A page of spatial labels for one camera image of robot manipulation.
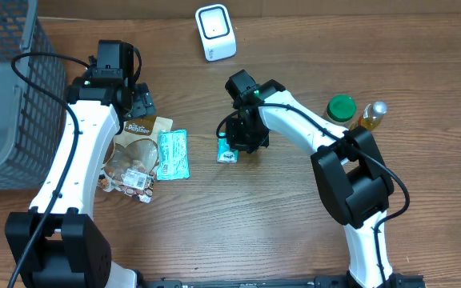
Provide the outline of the small teal white packet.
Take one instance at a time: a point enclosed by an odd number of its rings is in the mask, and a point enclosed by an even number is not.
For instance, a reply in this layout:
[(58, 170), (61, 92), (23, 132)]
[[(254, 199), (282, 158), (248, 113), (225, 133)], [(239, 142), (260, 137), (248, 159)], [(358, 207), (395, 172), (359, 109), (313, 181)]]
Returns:
[(226, 141), (226, 134), (223, 132), (218, 133), (218, 150), (217, 162), (233, 164), (238, 161), (239, 155), (237, 150), (232, 150)]

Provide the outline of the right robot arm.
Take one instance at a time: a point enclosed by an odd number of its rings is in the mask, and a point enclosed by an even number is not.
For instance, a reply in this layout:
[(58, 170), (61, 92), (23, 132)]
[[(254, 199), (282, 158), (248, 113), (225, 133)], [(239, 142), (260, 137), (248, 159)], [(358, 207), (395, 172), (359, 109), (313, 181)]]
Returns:
[(348, 282), (389, 287), (393, 270), (381, 221), (394, 184), (371, 132), (328, 122), (301, 105), (282, 84), (258, 84), (245, 70), (230, 76), (225, 89), (234, 112), (219, 127), (229, 147), (251, 154), (268, 146), (274, 131), (309, 154), (319, 198), (345, 229), (351, 256)]

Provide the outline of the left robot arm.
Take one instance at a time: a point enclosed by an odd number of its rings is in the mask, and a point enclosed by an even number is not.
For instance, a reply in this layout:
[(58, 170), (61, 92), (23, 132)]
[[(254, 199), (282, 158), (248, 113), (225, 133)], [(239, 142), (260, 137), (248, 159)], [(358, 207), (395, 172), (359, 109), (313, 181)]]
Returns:
[(120, 40), (101, 40), (62, 97), (19, 69), (28, 86), (56, 101), (66, 122), (54, 160), (28, 211), (12, 212), (5, 236), (16, 262), (9, 286), (144, 287), (142, 273), (117, 264), (110, 243), (94, 223), (94, 196), (106, 151), (124, 123), (153, 112), (150, 92), (139, 82), (139, 50)]

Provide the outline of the teal white snack packet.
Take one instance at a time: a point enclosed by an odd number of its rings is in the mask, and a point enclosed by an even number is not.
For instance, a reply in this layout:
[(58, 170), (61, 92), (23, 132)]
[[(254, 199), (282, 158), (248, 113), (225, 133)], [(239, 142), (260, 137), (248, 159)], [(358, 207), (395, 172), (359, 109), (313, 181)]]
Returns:
[(190, 177), (186, 130), (160, 132), (158, 148), (158, 180), (178, 180)]

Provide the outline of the brown snack packet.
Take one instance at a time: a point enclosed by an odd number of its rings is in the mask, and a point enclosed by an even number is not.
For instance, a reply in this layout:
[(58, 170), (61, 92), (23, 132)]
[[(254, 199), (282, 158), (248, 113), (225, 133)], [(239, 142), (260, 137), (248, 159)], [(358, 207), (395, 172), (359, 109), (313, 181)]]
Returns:
[(159, 166), (158, 135), (172, 125), (171, 119), (158, 116), (125, 122), (106, 152), (97, 187), (150, 202)]

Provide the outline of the yellow liquid bottle silver cap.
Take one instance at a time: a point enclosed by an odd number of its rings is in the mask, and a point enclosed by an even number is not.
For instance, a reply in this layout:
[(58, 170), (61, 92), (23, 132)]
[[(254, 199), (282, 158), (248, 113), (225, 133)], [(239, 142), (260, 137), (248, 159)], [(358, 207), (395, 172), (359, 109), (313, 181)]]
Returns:
[(353, 130), (359, 126), (365, 127), (367, 130), (372, 131), (377, 128), (383, 117), (387, 114), (387, 104), (382, 101), (374, 102), (366, 106), (363, 114), (353, 122), (349, 130)]

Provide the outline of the green lid white jar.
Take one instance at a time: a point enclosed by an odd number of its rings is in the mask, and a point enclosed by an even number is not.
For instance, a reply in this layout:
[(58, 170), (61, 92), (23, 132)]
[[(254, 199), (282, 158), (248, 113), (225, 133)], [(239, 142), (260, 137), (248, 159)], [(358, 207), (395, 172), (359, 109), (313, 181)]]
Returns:
[(338, 126), (348, 127), (355, 116), (355, 100), (347, 94), (335, 95), (327, 104), (323, 118)]

